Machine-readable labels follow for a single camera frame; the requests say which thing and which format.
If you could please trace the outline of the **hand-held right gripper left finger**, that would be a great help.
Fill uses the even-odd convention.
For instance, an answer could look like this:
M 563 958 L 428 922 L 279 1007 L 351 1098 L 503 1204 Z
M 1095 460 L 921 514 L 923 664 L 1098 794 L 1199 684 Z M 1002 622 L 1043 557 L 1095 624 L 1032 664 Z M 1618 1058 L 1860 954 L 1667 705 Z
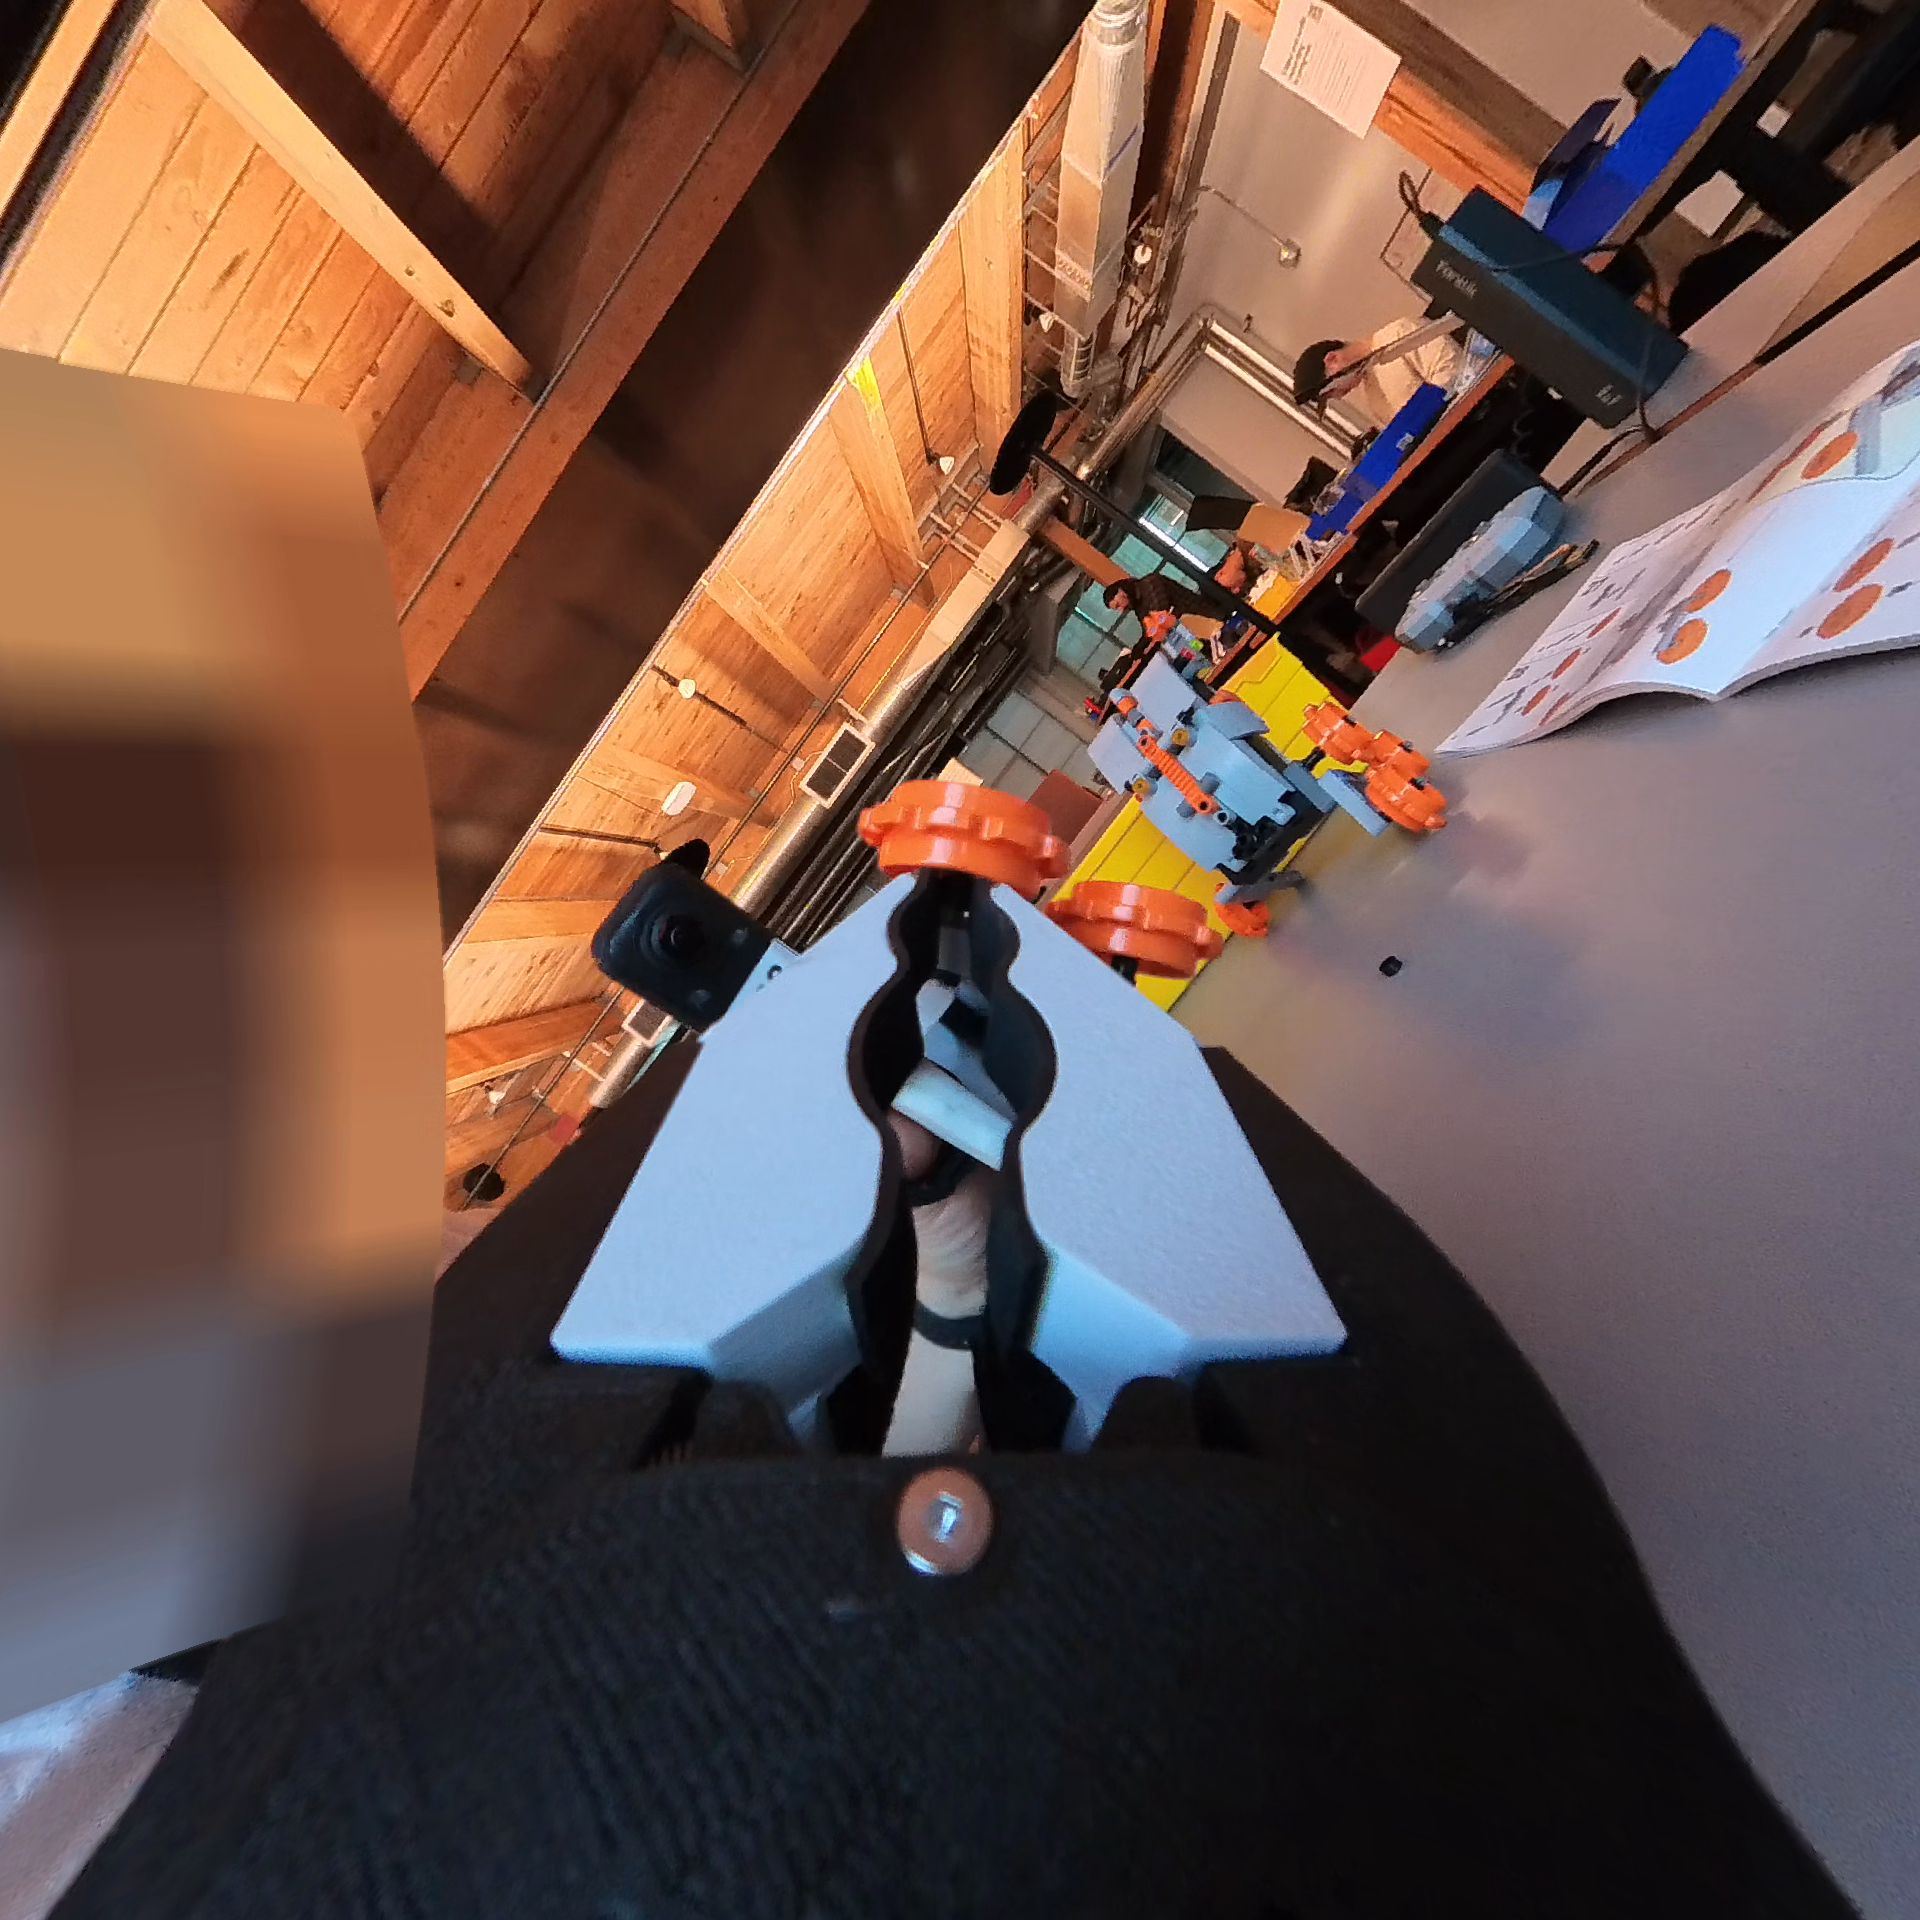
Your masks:
M 888 1109 L 917 1063 L 898 879 L 698 1036 L 554 1325 L 565 1360 L 698 1368 L 881 1452 L 915 1311 Z

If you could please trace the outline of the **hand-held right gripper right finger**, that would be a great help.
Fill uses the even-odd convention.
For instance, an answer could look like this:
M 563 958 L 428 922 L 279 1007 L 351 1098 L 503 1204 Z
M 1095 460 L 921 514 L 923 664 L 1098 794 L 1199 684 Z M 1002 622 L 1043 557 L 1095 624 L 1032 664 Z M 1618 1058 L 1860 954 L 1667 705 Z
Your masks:
M 1016 1293 L 995 1334 L 1066 1392 L 1083 1452 L 1125 1385 L 1219 1360 L 1324 1357 L 1346 1327 L 1204 1052 L 1005 885 L 981 904 L 987 1060 L 1016 1129 L 1002 1160 Z

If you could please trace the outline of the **grey beam with orange gears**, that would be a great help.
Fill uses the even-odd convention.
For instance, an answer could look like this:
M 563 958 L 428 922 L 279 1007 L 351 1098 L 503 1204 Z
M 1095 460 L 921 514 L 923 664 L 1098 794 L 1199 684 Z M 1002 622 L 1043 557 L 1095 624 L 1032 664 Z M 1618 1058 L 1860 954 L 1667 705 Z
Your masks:
M 858 833 L 888 876 L 962 872 L 1011 885 L 1029 903 L 1069 870 L 1044 809 L 984 784 L 906 781 L 860 810 Z M 1076 881 L 1043 914 L 1112 967 L 1145 976 L 1191 978 L 1226 946 L 1199 900 L 1131 879 Z

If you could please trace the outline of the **grey desk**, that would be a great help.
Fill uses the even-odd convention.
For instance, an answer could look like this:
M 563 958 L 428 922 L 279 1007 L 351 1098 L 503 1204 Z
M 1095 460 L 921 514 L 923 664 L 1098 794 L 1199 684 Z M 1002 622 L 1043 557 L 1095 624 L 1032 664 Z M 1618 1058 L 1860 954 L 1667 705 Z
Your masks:
M 1481 1292 L 1763 1783 L 1916 1916 L 1916 652 L 1443 784 L 1185 1018 Z

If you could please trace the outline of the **person's left hand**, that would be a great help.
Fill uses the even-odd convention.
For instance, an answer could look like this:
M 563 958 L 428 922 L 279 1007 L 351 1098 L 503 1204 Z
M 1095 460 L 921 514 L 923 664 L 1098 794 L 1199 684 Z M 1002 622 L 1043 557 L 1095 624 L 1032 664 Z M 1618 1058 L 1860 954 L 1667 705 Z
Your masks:
M 915 1334 L 949 1353 L 971 1353 L 987 1324 L 987 1236 L 999 1172 L 892 1113 L 904 1158 L 904 1200 L 917 1241 Z

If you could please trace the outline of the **grey orange toy robot model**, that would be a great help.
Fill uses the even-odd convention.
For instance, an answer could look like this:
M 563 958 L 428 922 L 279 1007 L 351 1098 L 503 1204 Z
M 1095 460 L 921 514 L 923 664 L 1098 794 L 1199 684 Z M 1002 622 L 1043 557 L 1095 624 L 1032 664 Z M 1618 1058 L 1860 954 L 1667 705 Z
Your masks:
M 1335 701 L 1308 708 L 1304 733 L 1311 753 L 1287 759 L 1248 701 L 1204 697 L 1199 678 L 1152 656 L 1113 693 L 1088 753 L 1107 785 L 1221 878 L 1213 904 L 1228 932 L 1260 938 L 1271 895 L 1304 881 L 1289 866 L 1296 847 L 1335 810 L 1370 833 L 1449 821 L 1428 759 L 1402 735 L 1355 724 Z

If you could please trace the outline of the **black stanchion pole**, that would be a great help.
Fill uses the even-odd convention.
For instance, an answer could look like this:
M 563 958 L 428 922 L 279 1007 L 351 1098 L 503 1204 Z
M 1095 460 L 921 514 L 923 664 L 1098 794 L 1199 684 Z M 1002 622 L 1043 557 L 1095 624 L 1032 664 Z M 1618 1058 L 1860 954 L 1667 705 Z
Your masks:
M 1281 636 L 1281 622 L 1255 608 L 1243 593 L 1216 581 L 1200 560 L 1186 554 L 1175 541 L 1165 540 L 1152 524 L 1125 511 L 1119 502 L 1100 494 L 1091 480 L 1076 474 L 1069 466 L 1058 461 L 1049 450 L 1049 431 L 1064 410 L 1064 397 L 1055 390 L 1040 390 L 1029 400 L 1012 425 L 1003 434 L 991 471 L 991 492 L 1008 496 L 1035 468 L 1055 474 L 1061 486 L 1088 502 L 1093 509 L 1107 514 L 1125 527 L 1141 543 L 1149 545 L 1160 560 L 1177 568 L 1191 581 L 1209 606 L 1226 617 L 1241 617 L 1243 624 L 1266 638 Z

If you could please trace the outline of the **black box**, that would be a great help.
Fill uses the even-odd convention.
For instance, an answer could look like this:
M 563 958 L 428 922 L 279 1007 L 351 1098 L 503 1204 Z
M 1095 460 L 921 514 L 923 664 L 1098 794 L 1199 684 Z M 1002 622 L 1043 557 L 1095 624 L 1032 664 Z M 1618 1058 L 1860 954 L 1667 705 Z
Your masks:
M 1380 565 L 1355 600 L 1370 632 L 1394 632 L 1413 593 L 1469 541 L 1476 529 L 1543 478 L 1513 453 L 1495 450 L 1448 496 L 1417 534 Z

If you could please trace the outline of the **grey remote controller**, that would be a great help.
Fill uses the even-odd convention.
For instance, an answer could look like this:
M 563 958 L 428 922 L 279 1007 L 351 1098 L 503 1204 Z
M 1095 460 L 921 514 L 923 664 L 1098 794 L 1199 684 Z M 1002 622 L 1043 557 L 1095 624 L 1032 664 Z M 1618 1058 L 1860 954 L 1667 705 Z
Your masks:
M 1563 521 L 1567 505 L 1548 485 L 1507 501 L 1449 560 L 1413 588 L 1394 639 L 1420 654 L 1463 639 L 1500 592 L 1560 545 Z

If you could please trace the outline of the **blue storage bin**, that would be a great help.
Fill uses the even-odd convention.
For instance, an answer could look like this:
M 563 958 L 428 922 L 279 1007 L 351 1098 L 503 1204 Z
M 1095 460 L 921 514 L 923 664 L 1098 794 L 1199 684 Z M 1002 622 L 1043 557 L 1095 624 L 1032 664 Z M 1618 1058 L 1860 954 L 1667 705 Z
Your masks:
M 1449 405 L 1449 390 L 1424 382 L 1377 431 L 1365 450 L 1314 501 L 1305 537 L 1325 541 L 1354 526 L 1359 509 L 1371 501 L 1403 466 L 1409 454 L 1434 431 Z
M 1548 242 L 1596 252 L 1667 173 L 1741 73 L 1740 37 L 1720 24 L 1699 33 L 1633 121 L 1612 141 L 1594 145 L 1556 185 L 1543 217 Z

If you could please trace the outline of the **open white instruction manual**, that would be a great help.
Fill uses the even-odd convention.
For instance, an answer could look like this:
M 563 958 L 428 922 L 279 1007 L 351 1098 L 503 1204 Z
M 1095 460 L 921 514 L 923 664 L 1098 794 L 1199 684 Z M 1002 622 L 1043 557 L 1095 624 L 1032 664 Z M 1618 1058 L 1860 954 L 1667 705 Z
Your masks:
M 1769 461 L 1616 545 L 1441 753 L 1485 753 L 1615 700 L 1721 701 L 1917 641 L 1917 344 Z

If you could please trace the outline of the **black upright device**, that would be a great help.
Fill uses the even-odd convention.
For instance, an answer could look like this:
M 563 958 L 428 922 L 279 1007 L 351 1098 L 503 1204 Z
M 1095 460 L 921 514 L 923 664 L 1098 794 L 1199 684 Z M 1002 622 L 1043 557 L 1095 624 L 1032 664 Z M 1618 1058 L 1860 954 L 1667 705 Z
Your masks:
M 1588 269 L 1584 254 L 1484 189 L 1424 210 L 1413 282 L 1596 425 L 1624 425 L 1690 359 L 1690 344 Z

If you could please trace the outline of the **silver ventilation duct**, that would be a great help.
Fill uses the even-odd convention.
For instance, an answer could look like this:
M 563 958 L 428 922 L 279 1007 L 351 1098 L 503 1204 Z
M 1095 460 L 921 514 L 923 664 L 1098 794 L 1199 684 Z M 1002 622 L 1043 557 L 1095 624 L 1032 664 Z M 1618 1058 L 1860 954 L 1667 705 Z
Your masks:
M 1061 388 L 1083 397 L 1112 312 L 1145 126 L 1148 2 L 1095 2 L 1076 40 L 1055 215 Z

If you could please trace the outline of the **white wall notice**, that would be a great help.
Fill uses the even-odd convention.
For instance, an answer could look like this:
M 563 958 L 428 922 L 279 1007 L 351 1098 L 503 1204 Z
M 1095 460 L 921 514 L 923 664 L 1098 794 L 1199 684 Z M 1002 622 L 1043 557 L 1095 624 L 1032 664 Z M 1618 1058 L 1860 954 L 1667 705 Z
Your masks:
M 1368 137 L 1402 55 L 1330 2 L 1281 2 L 1263 73 L 1352 137 Z

